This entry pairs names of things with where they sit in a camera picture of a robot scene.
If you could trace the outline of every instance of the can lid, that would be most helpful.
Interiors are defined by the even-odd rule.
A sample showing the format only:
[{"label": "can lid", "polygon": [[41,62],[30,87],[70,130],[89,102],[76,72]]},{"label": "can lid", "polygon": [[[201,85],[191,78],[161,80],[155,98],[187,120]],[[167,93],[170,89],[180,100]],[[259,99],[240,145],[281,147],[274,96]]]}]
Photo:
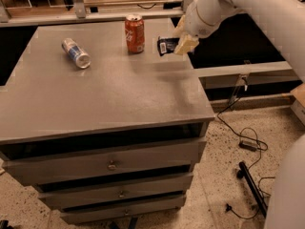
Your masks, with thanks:
[{"label": "can lid", "polygon": [[126,19],[129,21],[139,21],[142,19],[140,14],[129,14],[126,16]]}]

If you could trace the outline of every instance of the floor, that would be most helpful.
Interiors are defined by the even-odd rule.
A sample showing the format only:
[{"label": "floor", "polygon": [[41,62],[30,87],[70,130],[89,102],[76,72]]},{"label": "floor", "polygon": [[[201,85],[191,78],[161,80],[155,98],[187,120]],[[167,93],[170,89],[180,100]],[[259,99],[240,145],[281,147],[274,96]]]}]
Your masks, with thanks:
[{"label": "floor", "polygon": [[[240,99],[232,111],[221,115],[238,133],[250,127],[268,144],[268,151],[262,152],[261,160],[250,170],[256,183],[262,177],[275,176],[281,159],[304,134],[305,127],[291,111],[291,103],[287,94],[245,98]],[[212,104],[216,112],[225,108],[223,101]],[[243,135],[254,137],[254,132],[245,129]],[[240,149],[239,137],[218,118],[210,124],[206,138],[207,146],[201,162],[195,166],[185,206],[180,210],[140,216],[136,229],[263,228],[264,218],[260,213],[254,219],[240,219],[232,212],[225,212],[228,203],[241,217],[255,214],[255,201],[245,179],[236,178],[236,171],[242,160],[248,166],[254,163],[259,152]],[[261,189],[271,193],[273,182],[273,179],[262,180]],[[58,212],[50,211],[37,199],[35,190],[22,187],[7,173],[0,176],[0,191],[0,219],[8,219],[14,229],[109,228],[110,221],[66,224]],[[114,221],[119,228],[125,229],[130,218]]]}]

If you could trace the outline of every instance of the drawer front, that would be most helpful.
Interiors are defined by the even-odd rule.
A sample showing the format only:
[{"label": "drawer front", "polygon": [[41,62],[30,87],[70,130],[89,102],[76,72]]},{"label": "drawer front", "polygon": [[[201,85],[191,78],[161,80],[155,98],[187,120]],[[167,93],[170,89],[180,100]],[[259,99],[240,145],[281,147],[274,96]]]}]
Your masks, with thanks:
[{"label": "drawer front", "polygon": [[118,207],[94,208],[86,211],[61,213],[61,219],[68,224],[78,224],[83,222],[122,218],[134,216],[154,211],[180,208],[185,203],[185,196],[175,196],[170,198],[152,199],[140,203],[130,203]]},{"label": "drawer front", "polygon": [[151,177],[125,182],[115,182],[92,187],[56,191],[40,194],[41,199],[51,209],[64,209],[81,205],[108,201],[123,201],[175,191],[186,191],[190,188],[192,173]]},{"label": "drawer front", "polygon": [[197,140],[18,159],[4,168],[26,186],[172,167],[199,161],[204,142]]}]

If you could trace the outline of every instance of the blue and silver can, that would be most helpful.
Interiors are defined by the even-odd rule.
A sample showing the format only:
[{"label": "blue and silver can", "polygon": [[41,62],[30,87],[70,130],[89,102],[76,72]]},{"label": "blue and silver can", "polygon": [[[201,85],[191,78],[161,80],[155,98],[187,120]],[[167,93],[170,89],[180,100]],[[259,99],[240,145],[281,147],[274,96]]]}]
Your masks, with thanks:
[{"label": "blue and silver can", "polygon": [[91,64],[90,56],[71,38],[66,38],[63,40],[62,48],[74,61],[77,67],[86,69]]}]

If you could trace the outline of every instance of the red soda can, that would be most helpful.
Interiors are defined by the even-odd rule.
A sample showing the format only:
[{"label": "red soda can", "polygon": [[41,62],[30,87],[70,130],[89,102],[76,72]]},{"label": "red soda can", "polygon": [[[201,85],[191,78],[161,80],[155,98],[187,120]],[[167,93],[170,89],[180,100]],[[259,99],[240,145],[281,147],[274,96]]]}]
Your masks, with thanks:
[{"label": "red soda can", "polygon": [[125,34],[129,52],[143,52],[145,45],[144,20],[141,15],[130,14],[125,20]]}]

